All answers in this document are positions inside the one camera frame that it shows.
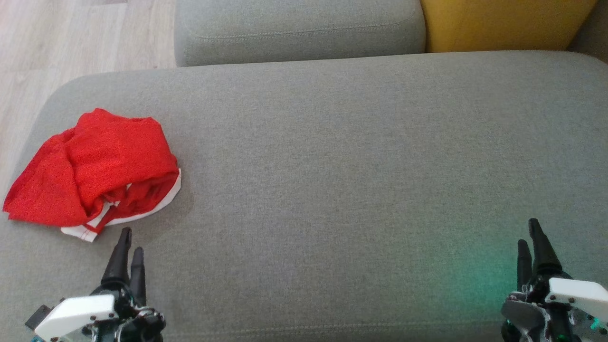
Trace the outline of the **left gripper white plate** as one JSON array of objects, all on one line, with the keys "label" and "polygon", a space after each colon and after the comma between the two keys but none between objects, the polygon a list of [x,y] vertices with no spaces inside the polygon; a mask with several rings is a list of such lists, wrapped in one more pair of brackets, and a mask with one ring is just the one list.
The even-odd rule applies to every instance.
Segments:
[{"label": "left gripper white plate", "polygon": [[89,296],[63,299],[52,309],[42,306],[44,316],[35,316],[36,342],[66,342],[80,331],[92,342],[162,342],[166,327],[163,313],[146,304],[144,251],[137,247],[131,260],[128,252],[131,228],[122,229],[102,276],[102,285]]}]

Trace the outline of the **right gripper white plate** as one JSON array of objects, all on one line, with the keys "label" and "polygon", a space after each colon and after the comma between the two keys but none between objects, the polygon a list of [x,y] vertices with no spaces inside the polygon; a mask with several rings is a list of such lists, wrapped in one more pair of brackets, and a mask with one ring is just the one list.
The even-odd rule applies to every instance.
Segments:
[{"label": "right gripper white plate", "polygon": [[607,335],[607,290],[597,282],[564,278],[562,264],[538,219],[517,243],[517,290],[504,301],[504,342],[589,342]]}]

